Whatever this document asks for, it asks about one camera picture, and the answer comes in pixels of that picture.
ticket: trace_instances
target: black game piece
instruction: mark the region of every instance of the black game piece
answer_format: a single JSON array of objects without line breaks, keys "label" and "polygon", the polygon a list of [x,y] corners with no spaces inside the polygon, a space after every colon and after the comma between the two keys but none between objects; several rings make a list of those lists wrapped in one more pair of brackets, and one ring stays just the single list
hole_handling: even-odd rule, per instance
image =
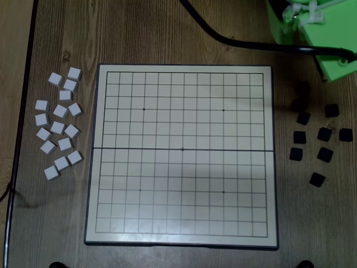
[{"label": "black game piece", "polygon": [[320,141],[328,142],[330,140],[331,134],[332,134],[332,130],[326,127],[321,127],[319,130],[319,134],[317,135],[317,139]]},{"label": "black game piece", "polygon": [[321,174],[314,172],[311,176],[310,184],[316,187],[321,187],[325,181],[325,178],[326,178],[325,176],[322,176]]},{"label": "black game piece", "polygon": [[353,132],[351,128],[340,129],[340,141],[353,141]]},{"label": "black game piece", "polygon": [[326,118],[336,117],[340,115],[339,106],[337,104],[329,104],[325,106]]},{"label": "black game piece", "polygon": [[303,110],[305,110],[307,107],[307,101],[305,99],[294,99],[292,102],[291,102],[291,106],[290,106],[290,109],[293,111],[293,112],[302,112]]},{"label": "black game piece", "polygon": [[294,148],[294,147],[291,148],[290,160],[301,161],[302,160],[302,149]]},{"label": "black game piece", "polygon": [[300,112],[299,115],[297,116],[296,122],[306,126],[308,123],[308,120],[310,119],[310,115],[311,114],[309,114],[307,112]]},{"label": "black game piece", "polygon": [[295,93],[299,98],[307,98],[310,95],[311,88],[308,81],[297,83]]},{"label": "black game piece", "polygon": [[305,131],[295,131],[294,132],[294,143],[305,144],[306,143],[306,133]]},{"label": "black game piece", "polygon": [[317,158],[322,160],[323,162],[329,163],[333,154],[334,152],[330,149],[322,147],[319,151],[319,154],[317,155]]}]

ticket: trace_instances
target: white cube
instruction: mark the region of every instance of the white cube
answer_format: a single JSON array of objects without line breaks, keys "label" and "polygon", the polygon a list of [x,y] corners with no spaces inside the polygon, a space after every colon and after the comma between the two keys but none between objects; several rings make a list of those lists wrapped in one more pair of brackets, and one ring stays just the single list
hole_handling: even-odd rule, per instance
[{"label": "white cube", "polygon": [[49,116],[46,113],[41,113],[35,116],[36,119],[36,126],[37,127],[44,127],[50,124]]},{"label": "white cube", "polygon": [[72,92],[69,90],[60,90],[60,101],[70,102],[72,100]]},{"label": "white cube", "polygon": [[82,161],[83,158],[78,151],[74,151],[72,154],[69,154],[68,160],[71,162],[71,165],[77,164],[78,162]]},{"label": "white cube", "polygon": [[50,166],[48,169],[45,169],[45,175],[47,180],[52,180],[58,176],[60,176],[55,166]]},{"label": "white cube", "polygon": [[50,109],[50,103],[46,100],[37,100],[36,102],[36,110],[40,110],[40,111],[45,111],[48,112]]},{"label": "white cube", "polygon": [[68,109],[74,117],[80,116],[83,113],[77,103],[73,103]]},{"label": "white cube", "polygon": [[71,67],[67,76],[69,79],[79,82],[80,78],[82,77],[82,71],[80,69]]},{"label": "white cube", "polygon": [[55,165],[56,165],[58,171],[62,171],[64,169],[70,167],[65,156],[62,156],[61,158],[58,158],[57,160],[55,160]]},{"label": "white cube", "polygon": [[57,146],[54,145],[52,142],[50,141],[46,141],[42,146],[41,146],[41,150],[43,152],[45,152],[46,154],[50,155],[51,153],[53,153],[56,150]]},{"label": "white cube", "polygon": [[54,115],[65,119],[69,114],[69,110],[61,105],[57,105],[56,109],[54,110]]},{"label": "white cube", "polygon": [[52,133],[41,127],[36,136],[42,139],[43,141],[48,141],[52,137]]},{"label": "white cube", "polygon": [[72,80],[67,79],[63,88],[66,90],[70,90],[73,93],[76,93],[78,89],[78,84]]},{"label": "white cube", "polygon": [[65,150],[73,148],[69,138],[64,138],[62,140],[59,140],[58,145],[60,146],[61,151],[65,151]]},{"label": "white cube", "polygon": [[80,131],[75,126],[69,125],[66,128],[65,133],[71,138],[75,138],[80,134]]},{"label": "white cube", "polygon": [[56,73],[52,73],[50,78],[49,78],[49,82],[52,84],[52,85],[55,85],[56,87],[60,87],[61,84],[63,83],[63,77],[59,74],[56,74]]},{"label": "white cube", "polygon": [[62,135],[63,131],[65,130],[65,127],[66,127],[65,124],[54,121],[51,127],[51,131]]}]

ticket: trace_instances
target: black cube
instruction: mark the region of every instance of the black cube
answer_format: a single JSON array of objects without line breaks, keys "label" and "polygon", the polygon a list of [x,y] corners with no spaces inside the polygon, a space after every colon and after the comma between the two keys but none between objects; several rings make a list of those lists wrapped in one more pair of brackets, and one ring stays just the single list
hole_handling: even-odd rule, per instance
[{"label": "black cube", "polygon": [[291,148],[290,150],[290,160],[301,161],[302,160],[302,149]]},{"label": "black cube", "polygon": [[336,117],[340,115],[339,106],[335,104],[329,104],[325,106],[326,118]]},{"label": "black cube", "polygon": [[317,135],[317,139],[320,141],[328,142],[331,138],[331,134],[332,134],[332,130],[326,127],[321,127],[319,130],[319,134]]},{"label": "black cube", "polygon": [[340,129],[340,141],[353,141],[353,131],[351,128]]},{"label": "black cube", "polygon": [[321,187],[325,181],[325,178],[326,178],[325,176],[322,176],[321,174],[314,172],[311,176],[310,184],[316,187]]},{"label": "black cube", "polygon": [[308,112],[300,112],[299,115],[297,116],[296,122],[306,126],[308,120],[310,119],[310,115],[311,114],[309,114]]},{"label": "black cube", "polygon": [[295,131],[294,132],[294,143],[297,143],[297,144],[305,144],[306,143],[305,131]]},{"label": "black cube", "polygon": [[323,162],[329,163],[333,154],[334,152],[330,149],[322,147],[319,151],[319,154],[317,155],[317,158],[322,160]]}]

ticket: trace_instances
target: green plastic part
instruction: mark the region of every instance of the green plastic part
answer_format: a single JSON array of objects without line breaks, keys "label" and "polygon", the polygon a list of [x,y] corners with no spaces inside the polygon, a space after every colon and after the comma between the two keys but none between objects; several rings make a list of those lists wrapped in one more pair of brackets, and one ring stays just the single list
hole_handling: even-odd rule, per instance
[{"label": "green plastic part", "polygon": [[277,44],[280,45],[293,45],[294,43],[294,31],[292,29],[292,24],[285,21],[280,21],[275,15],[273,8],[271,7],[269,1],[267,0],[267,8],[269,15],[269,23],[272,35]]},{"label": "green plastic part", "polygon": [[[357,53],[357,0],[347,0],[322,9],[323,24],[301,27],[311,46],[342,47]],[[308,20],[309,13],[297,16],[298,22]],[[316,56],[327,80],[332,82],[357,71],[357,61],[347,63],[334,56]]]}]

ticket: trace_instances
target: black cable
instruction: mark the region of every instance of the black cable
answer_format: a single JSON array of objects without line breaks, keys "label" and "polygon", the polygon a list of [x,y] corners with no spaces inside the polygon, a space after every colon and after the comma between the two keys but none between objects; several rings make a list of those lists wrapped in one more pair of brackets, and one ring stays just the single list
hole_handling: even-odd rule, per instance
[{"label": "black cable", "polygon": [[10,191],[10,189],[12,190],[11,181],[7,184],[5,192],[0,197],[0,203],[2,202],[2,200],[4,200],[4,198],[6,197],[7,193]]},{"label": "black cable", "polygon": [[278,45],[278,44],[239,41],[235,39],[230,39],[220,35],[215,30],[213,30],[187,0],[180,0],[180,2],[208,35],[210,35],[215,40],[229,46],[241,47],[244,49],[256,49],[256,50],[274,51],[274,52],[282,52],[282,53],[291,53],[291,54],[337,56],[346,59],[349,63],[354,60],[357,60],[357,53],[354,53],[353,51],[347,49],[337,49],[334,47],[320,47],[320,46]]}]

